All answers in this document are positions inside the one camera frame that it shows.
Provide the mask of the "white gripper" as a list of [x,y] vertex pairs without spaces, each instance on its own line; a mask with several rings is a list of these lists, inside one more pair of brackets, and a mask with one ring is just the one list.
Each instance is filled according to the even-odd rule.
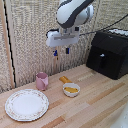
[[[46,34],[46,45],[49,47],[63,46],[75,44],[79,40],[79,28],[71,27],[60,32],[59,29],[51,29]],[[70,53],[70,48],[66,48],[66,54]],[[58,56],[57,50],[54,51],[54,56]]]

